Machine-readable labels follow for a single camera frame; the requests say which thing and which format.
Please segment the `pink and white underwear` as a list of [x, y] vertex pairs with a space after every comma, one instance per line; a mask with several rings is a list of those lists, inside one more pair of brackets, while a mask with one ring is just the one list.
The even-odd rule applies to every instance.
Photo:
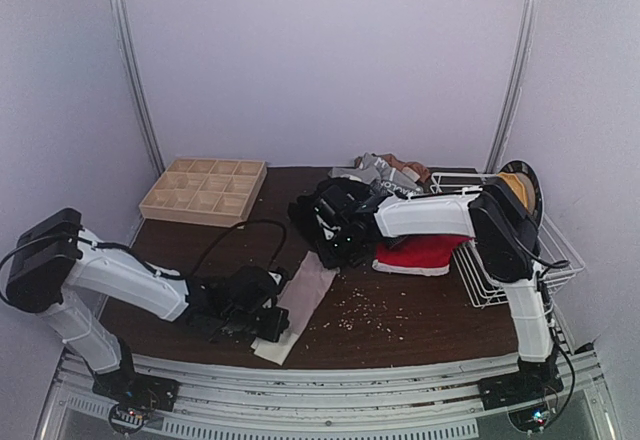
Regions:
[[279, 297], [279, 306], [289, 311], [290, 325], [277, 342], [256, 338], [253, 354], [282, 366], [338, 273], [339, 269], [325, 268], [319, 256], [309, 251]]

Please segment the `red underwear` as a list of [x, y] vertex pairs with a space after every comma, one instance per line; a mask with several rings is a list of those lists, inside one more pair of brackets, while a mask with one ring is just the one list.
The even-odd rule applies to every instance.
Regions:
[[394, 247], [379, 244], [372, 268], [391, 274], [447, 275], [454, 250], [469, 240], [458, 235], [420, 235], [410, 236]]

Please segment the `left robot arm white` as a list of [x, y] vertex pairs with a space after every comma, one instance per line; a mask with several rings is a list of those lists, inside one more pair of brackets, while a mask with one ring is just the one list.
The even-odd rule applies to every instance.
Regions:
[[202, 277], [167, 269], [124, 244], [101, 240], [73, 208], [25, 231], [1, 265], [9, 270], [2, 301], [41, 317], [82, 357], [100, 388], [125, 398], [143, 377], [126, 342], [99, 322], [78, 289], [133, 305], [206, 340], [224, 332], [276, 342], [289, 326], [289, 312], [278, 304], [285, 271], [249, 265], [227, 277]]

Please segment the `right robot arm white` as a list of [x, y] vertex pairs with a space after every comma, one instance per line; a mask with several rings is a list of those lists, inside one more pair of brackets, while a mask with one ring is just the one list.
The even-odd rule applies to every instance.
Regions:
[[537, 253], [538, 223], [506, 182], [496, 178], [457, 193], [357, 197], [338, 184], [310, 202], [320, 251], [338, 265], [362, 256], [366, 245], [388, 239], [451, 235], [473, 241], [481, 268], [501, 288], [518, 340], [522, 373], [549, 377], [557, 348], [550, 298], [542, 284], [550, 264]]

